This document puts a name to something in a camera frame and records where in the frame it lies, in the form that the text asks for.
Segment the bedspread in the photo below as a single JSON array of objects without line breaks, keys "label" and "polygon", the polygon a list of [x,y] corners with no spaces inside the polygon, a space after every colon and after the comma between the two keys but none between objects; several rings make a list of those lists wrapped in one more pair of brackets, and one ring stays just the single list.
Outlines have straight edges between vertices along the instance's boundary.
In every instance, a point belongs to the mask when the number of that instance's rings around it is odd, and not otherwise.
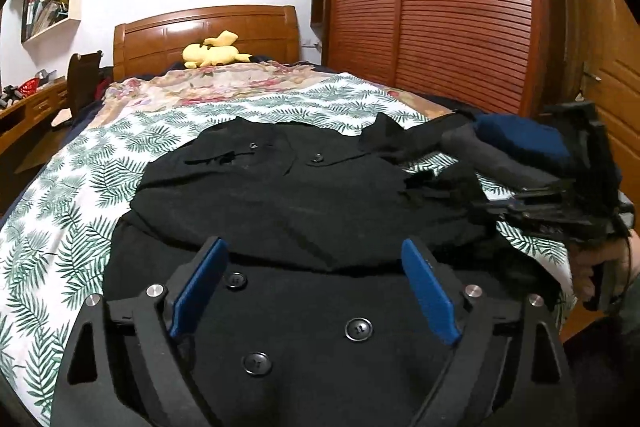
[{"label": "bedspread", "polygon": [[[129,210],[147,163],[236,117],[299,121],[353,136],[378,112],[404,128],[428,119],[385,90],[340,74],[305,89],[252,98],[182,104],[153,113],[132,109],[86,129],[60,150],[0,230],[0,369],[33,415],[48,424],[70,328],[84,298],[101,291],[111,233]],[[454,162],[435,153],[407,170],[440,171]],[[490,180],[480,181],[489,198],[509,195]],[[558,312],[569,309],[574,299],[562,245],[532,239],[503,223],[498,229],[561,282]]]},{"label": "bedspread", "polygon": [[330,76],[329,73],[314,71],[308,64],[289,67],[277,62],[260,62],[169,71],[148,82],[128,78],[107,88],[104,107],[89,127],[110,123],[135,111],[155,112],[183,105],[301,89]]}]

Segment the yellow plush toy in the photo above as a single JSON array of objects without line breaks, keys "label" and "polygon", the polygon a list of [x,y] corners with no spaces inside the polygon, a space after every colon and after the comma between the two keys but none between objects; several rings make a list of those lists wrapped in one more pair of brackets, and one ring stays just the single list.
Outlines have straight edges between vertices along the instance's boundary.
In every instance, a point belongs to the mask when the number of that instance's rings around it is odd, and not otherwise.
[{"label": "yellow plush toy", "polygon": [[205,39],[204,44],[189,44],[182,52],[184,66],[188,70],[219,66],[232,62],[250,62],[251,55],[238,52],[232,46],[238,40],[235,33],[223,31],[217,38]]}]

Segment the human hand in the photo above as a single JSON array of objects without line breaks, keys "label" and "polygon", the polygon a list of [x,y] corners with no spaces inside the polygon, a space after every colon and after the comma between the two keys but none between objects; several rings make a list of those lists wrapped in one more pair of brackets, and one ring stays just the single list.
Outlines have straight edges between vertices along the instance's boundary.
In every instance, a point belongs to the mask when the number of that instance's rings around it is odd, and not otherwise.
[{"label": "human hand", "polygon": [[577,245],[569,245],[569,265],[574,280],[574,294],[581,301],[588,301],[595,295],[595,286],[591,282],[593,267],[605,261],[617,261],[616,288],[614,295],[620,295],[628,281],[633,281],[640,274],[640,237],[632,230],[629,237],[631,256],[626,247],[626,240],[615,238],[606,241],[599,247],[581,250]]}]

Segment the red basket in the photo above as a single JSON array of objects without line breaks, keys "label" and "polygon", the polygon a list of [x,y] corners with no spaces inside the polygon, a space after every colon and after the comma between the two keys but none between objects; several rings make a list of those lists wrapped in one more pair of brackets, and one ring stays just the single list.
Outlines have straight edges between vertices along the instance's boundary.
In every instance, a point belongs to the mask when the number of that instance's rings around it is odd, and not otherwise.
[{"label": "red basket", "polygon": [[20,91],[24,96],[31,96],[38,89],[39,78],[32,78],[31,80],[27,80],[24,84],[22,84],[18,91]]}]

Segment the wooden headboard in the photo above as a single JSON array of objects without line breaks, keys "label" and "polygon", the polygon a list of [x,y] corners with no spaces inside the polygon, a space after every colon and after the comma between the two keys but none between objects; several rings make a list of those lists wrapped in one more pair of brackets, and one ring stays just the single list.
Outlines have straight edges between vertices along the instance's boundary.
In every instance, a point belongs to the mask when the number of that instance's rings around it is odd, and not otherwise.
[{"label": "wooden headboard", "polygon": [[240,53],[267,55],[280,63],[300,60],[300,33],[293,6],[213,6],[165,13],[116,26],[113,80],[158,74],[182,60],[194,42],[229,30]]}]

